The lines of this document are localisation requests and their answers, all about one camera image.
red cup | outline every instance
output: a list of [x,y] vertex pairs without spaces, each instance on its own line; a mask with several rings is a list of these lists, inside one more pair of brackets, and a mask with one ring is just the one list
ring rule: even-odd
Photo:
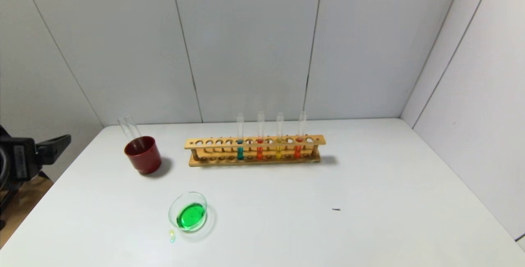
[[124,148],[131,164],[139,173],[147,175],[156,171],[162,163],[155,139],[150,136],[136,138]]

blue liquid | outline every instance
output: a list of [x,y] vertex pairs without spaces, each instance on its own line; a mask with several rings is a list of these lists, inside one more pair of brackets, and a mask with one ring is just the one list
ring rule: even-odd
[[[237,140],[237,144],[242,144],[242,140]],[[243,160],[244,159],[244,148],[243,147],[238,147],[237,148],[237,159],[238,160]]]

wooden test tube rack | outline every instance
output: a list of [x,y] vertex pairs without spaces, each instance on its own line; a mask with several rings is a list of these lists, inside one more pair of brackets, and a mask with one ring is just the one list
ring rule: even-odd
[[[319,145],[325,145],[322,135],[304,135],[303,142],[297,142],[298,136],[284,136],[283,142],[277,143],[277,137],[264,137],[263,143],[257,143],[256,137],[243,138],[237,144],[236,137],[194,138],[186,140],[184,149],[190,149],[190,167],[243,166],[248,164],[298,164],[319,162]],[[276,157],[277,147],[281,146],[281,158]],[[294,149],[302,146],[301,155],[295,158]],[[243,147],[244,159],[237,159],[237,148]],[[263,147],[262,159],[257,159],[257,147]]]

empty test tube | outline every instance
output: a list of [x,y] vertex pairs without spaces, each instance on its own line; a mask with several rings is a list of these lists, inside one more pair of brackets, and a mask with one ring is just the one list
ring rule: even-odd
[[[297,142],[302,142],[304,137],[304,129],[306,128],[306,112],[301,112],[301,115],[299,116],[299,131],[297,132]],[[298,145],[295,147],[295,158],[301,157],[301,145]]]
[[[262,144],[264,141],[264,112],[259,111],[257,114],[257,143]],[[263,159],[262,147],[257,147],[257,159]]]
[[120,117],[119,125],[128,138],[129,142],[133,145],[133,148],[135,148],[135,151],[143,151],[145,149],[145,145],[142,140],[142,135],[140,134],[139,128],[137,128],[137,125],[131,116]]
[[[242,113],[237,114],[237,144],[242,144],[242,125],[244,124],[244,116]],[[244,159],[244,148],[237,148],[237,159]]]
[[[277,134],[276,134],[277,136],[276,142],[278,144],[283,142],[283,122],[284,121],[285,121],[285,116],[283,115],[282,112],[279,112],[279,114],[277,114]],[[275,158],[280,159],[283,156],[281,149],[282,149],[281,146],[277,146],[275,150]]]

glass petri dish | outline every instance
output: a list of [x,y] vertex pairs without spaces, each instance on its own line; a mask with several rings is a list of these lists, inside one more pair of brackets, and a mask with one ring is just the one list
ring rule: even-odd
[[169,222],[184,232],[199,230],[206,222],[208,204],[198,192],[184,192],[169,207]]

